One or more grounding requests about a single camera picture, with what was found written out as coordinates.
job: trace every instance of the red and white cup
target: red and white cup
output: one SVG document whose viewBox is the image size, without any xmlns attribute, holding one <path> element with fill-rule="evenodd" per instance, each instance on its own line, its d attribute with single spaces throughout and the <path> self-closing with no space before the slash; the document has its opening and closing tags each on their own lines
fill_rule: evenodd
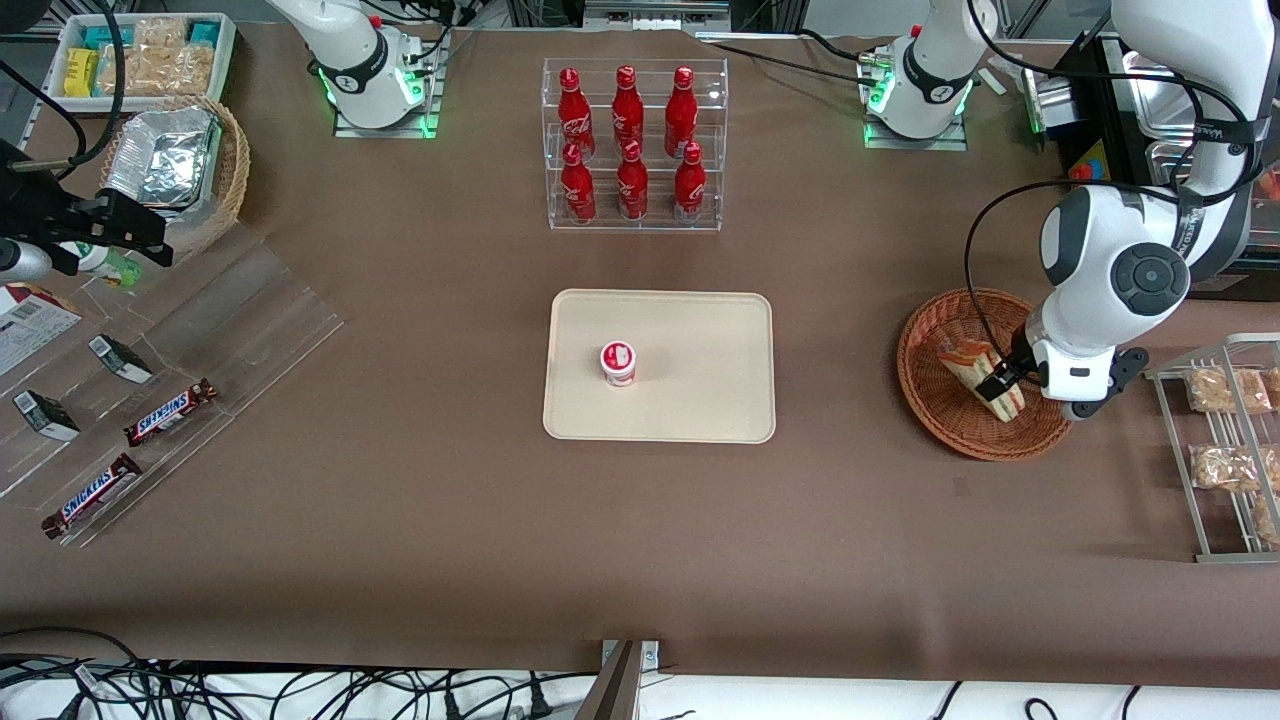
<svg viewBox="0 0 1280 720">
<path fill-rule="evenodd" d="M 636 351 L 616 340 L 600 350 L 600 368 L 604 379 L 613 387 L 626 387 L 636 379 Z"/>
</svg>

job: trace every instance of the beige tray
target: beige tray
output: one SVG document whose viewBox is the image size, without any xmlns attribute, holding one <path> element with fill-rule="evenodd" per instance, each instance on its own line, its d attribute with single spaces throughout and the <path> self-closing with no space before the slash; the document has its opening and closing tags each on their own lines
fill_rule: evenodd
<svg viewBox="0 0 1280 720">
<path fill-rule="evenodd" d="M 612 387 L 600 348 L 630 342 Z M 543 427 L 558 439 L 733 442 L 773 436 L 773 311 L 742 292 L 566 290 L 552 302 Z"/>
</svg>

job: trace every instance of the wicker basket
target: wicker basket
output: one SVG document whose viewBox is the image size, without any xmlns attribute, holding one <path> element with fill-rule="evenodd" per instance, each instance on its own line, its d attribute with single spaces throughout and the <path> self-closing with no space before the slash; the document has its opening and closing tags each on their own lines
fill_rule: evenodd
<svg viewBox="0 0 1280 720">
<path fill-rule="evenodd" d="M 241 129 L 236 117 L 224 105 L 198 95 L 184 95 L 180 97 L 165 97 L 156 104 L 156 110 L 180 110 L 182 108 L 200 106 L 218 115 L 223 123 L 223 137 L 218 146 L 218 164 L 214 169 L 212 200 L 214 210 L 204 222 L 198 224 L 178 219 L 169 223 L 165 229 L 165 242 L 173 247 L 179 259 L 200 252 L 209 247 L 215 240 L 223 236 L 239 215 L 241 204 L 244 202 L 244 190 L 248 186 L 248 140 Z M 115 160 L 115 151 L 120 146 L 120 132 L 115 133 L 111 143 L 106 149 L 106 163 L 102 165 L 101 184 L 106 184 L 106 177 Z"/>
<path fill-rule="evenodd" d="M 1001 347 L 1032 309 L 998 290 L 979 288 L 978 297 Z M 1001 423 L 938 360 L 947 338 L 982 338 L 982 324 L 969 292 L 942 293 L 915 310 L 897 343 L 897 379 L 906 402 L 934 437 L 980 460 L 1027 460 L 1056 446 L 1071 423 L 1061 404 L 1044 400 L 1039 388 L 1023 383 L 1027 407 L 1010 423 Z"/>
</svg>

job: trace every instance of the red bottle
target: red bottle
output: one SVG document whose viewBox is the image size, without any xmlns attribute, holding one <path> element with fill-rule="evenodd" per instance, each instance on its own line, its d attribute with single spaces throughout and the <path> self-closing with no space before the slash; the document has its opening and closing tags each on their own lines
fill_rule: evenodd
<svg viewBox="0 0 1280 720">
<path fill-rule="evenodd" d="M 685 161 L 676 169 L 676 220 L 691 225 L 703 209 L 703 186 L 707 184 L 707 170 L 703 169 L 703 147 L 695 141 L 685 145 Z"/>
<path fill-rule="evenodd" d="M 595 217 L 595 187 L 591 184 L 591 170 L 582 164 L 582 151 L 577 145 L 564 143 L 564 169 L 561 170 L 561 184 L 564 186 L 564 201 L 568 204 L 570 220 L 585 225 Z"/>
<path fill-rule="evenodd" d="M 639 220 L 649 211 L 649 168 L 640 160 L 640 143 L 630 141 L 622 149 L 618 167 L 618 211 L 628 220 Z"/>
<path fill-rule="evenodd" d="M 676 68 L 676 88 L 667 100 L 667 155 L 681 158 L 685 143 L 694 140 L 698 128 L 698 99 L 694 97 L 694 70 Z"/>
<path fill-rule="evenodd" d="M 591 155 L 595 155 L 595 136 L 591 135 L 591 104 L 582 95 L 577 70 L 573 68 L 561 70 L 559 115 L 564 142 L 576 145 L 582 151 L 582 160 L 590 160 Z"/>
<path fill-rule="evenodd" d="M 636 69 L 618 68 L 618 92 L 613 96 L 613 140 L 618 147 L 635 141 L 644 149 L 644 101 L 636 92 Z"/>
</svg>

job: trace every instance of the snickers bar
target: snickers bar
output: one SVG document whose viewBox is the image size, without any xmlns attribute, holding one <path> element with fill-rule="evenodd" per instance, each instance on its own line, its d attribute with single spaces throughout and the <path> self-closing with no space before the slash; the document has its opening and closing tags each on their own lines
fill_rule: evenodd
<svg viewBox="0 0 1280 720">
<path fill-rule="evenodd" d="M 218 391 L 214 389 L 214 386 L 209 384 L 206 378 L 201 378 L 198 383 L 182 391 L 182 395 L 178 397 L 165 402 L 133 425 L 124 428 L 124 437 L 129 439 L 129 447 L 137 447 L 151 436 L 160 434 L 177 425 L 179 420 L 189 415 L 196 407 L 215 397 L 218 397 Z"/>
<path fill-rule="evenodd" d="M 105 502 L 113 497 L 119 491 L 124 489 L 131 482 L 138 478 L 142 470 L 138 468 L 128 455 L 120 454 L 119 457 L 111 462 L 111 466 L 106 469 L 101 475 L 97 477 L 92 483 L 84 489 L 79 491 L 76 497 L 70 500 L 61 510 L 54 512 L 49 518 L 45 518 L 40 523 L 40 529 L 45 530 L 45 536 L 50 539 L 56 539 L 67 533 L 67 529 L 74 523 L 88 515 L 91 507 L 99 502 Z"/>
</svg>

